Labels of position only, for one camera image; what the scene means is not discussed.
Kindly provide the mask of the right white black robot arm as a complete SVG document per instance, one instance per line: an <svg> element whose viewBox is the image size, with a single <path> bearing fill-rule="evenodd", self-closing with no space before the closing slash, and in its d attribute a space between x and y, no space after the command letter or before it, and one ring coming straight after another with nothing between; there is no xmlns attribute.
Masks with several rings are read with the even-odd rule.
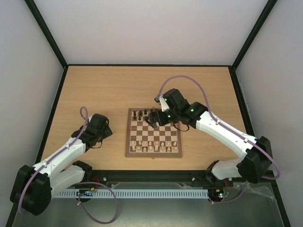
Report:
<svg viewBox="0 0 303 227"><path fill-rule="evenodd" d="M199 102L190 104L173 88L156 100L160 110L151 111L145 121L153 128L178 122L203 131L230 148L237 159L214 161L209 167L206 179L217 185L223 179L242 177L250 183L258 183L272 164L271 144L262 136L259 139L221 121L206 106Z"/></svg>

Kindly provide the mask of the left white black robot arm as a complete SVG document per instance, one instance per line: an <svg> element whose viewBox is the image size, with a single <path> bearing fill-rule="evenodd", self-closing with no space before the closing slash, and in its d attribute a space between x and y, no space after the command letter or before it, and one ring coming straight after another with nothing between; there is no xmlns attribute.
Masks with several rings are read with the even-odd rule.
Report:
<svg viewBox="0 0 303 227"><path fill-rule="evenodd" d="M33 166L22 166L10 194L10 201L37 216L52 198L68 187L92 179L92 166L76 158L112 135L109 119L95 113L67 142L48 158Z"/></svg>

